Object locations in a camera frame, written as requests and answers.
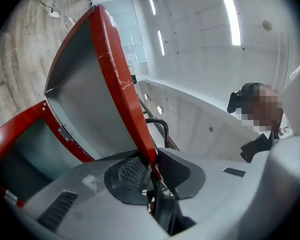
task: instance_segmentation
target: black headphones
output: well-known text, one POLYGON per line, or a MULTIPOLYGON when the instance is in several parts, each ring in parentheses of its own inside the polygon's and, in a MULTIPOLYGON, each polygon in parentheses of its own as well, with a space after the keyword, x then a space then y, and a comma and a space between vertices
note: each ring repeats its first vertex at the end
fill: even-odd
POLYGON ((232 114, 236 109, 245 110, 247 103, 253 100, 256 85, 261 85, 261 83, 249 82, 242 86, 240 90, 231 93, 226 111, 232 114))

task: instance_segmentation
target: wooden floor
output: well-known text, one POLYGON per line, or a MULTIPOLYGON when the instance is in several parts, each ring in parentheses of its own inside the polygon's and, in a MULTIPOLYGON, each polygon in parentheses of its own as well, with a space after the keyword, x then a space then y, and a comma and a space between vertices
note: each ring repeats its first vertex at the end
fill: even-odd
MULTIPOLYGON (((66 17, 49 0, 41 0, 66 17)), ((53 0, 77 21, 89 0, 53 0)), ((51 63, 67 35, 39 0, 21 0, 0 31, 0 126, 44 99, 51 63)))

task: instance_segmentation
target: ceiling light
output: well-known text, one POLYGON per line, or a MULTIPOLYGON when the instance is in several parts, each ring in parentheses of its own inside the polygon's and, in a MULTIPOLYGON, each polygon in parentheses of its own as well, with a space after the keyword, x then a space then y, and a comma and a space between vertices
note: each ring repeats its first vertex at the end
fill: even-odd
POLYGON ((149 0, 150 1, 150 5, 151 5, 151 9, 152 9, 152 12, 153 12, 153 15, 156 15, 156 8, 155 8, 155 5, 154 5, 154 1, 152 0, 149 0))
POLYGON ((166 53, 165 53, 164 43, 162 42, 162 36, 160 30, 158 31, 158 36, 159 36, 162 55, 165 56, 166 53))
POLYGON ((238 15, 233 0, 223 0, 225 3, 226 11, 230 21, 232 44, 234 46, 241 46, 240 27, 238 15))
POLYGON ((158 106, 157 109, 158 109, 159 114, 162 115, 162 113, 164 112, 164 109, 161 106, 158 106))

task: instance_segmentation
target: open lid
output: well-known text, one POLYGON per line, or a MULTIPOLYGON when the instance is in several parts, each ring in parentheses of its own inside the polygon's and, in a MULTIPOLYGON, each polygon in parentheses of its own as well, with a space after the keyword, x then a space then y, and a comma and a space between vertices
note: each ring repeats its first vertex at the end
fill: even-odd
POLYGON ((89 9, 64 39, 44 94, 61 129, 94 159, 138 149, 155 162, 116 24, 102 5, 89 9))

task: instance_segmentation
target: metal railing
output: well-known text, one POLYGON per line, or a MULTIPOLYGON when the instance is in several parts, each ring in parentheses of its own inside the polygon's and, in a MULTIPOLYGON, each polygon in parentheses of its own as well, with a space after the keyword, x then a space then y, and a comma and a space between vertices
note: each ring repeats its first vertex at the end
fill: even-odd
POLYGON ((159 119, 159 118, 154 118, 154 115, 150 112, 150 110, 147 108, 147 106, 143 103, 143 101, 139 98, 139 101, 140 101, 140 104, 141 104, 141 107, 143 108, 143 113, 147 113, 149 118, 147 118, 148 120, 148 123, 153 123, 154 126, 157 128, 157 130, 159 131, 159 133, 161 134, 161 136, 163 137, 164 139, 164 145, 166 147, 169 147, 171 149, 174 149, 174 150, 178 150, 180 151, 180 149, 178 148, 178 146, 175 144, 175 142, 169 137, 169 134, 168 134, 168 125, 167 123, 162 120, 162 119, 159 119))

